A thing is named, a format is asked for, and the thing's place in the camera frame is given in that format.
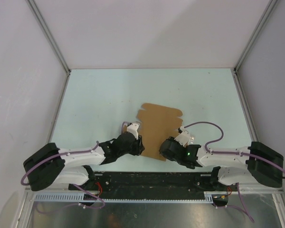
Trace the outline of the brown cardboard box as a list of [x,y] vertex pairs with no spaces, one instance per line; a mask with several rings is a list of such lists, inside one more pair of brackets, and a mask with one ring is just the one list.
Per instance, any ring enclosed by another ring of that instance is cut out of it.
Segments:
[[182,126],[183,113],[180,109],[158,104],[144,103],[137,113],[140,122],[139,135],[145,147],[142,156],[166,161],[160,155],[160,146],[169,137],[176,137]]

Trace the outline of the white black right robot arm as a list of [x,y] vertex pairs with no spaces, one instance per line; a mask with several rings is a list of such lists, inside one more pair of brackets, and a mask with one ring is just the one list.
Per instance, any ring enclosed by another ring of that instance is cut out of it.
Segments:
[[236,183],[257,182],[271,188],[283,185],[283,156],[261,142],[220,151],[199,144],[184,146],[170,137],[162,143],[159,152],[166,159],[189,169],[211,166],[209,184],[214,190]]

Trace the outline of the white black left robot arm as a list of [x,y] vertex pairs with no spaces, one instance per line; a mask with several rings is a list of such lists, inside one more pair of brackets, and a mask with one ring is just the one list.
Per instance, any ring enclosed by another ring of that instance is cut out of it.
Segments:
[[97,178],[92,165],[105,165],[130,154],[139,156],[144,151],[141,135],[124,132],[117,138],[97,142],[93,148],[67,150],[48,143],[23,162],[25,170],[20,183],[32,191],[52,185],[67,184],[69,190],[92,190]]

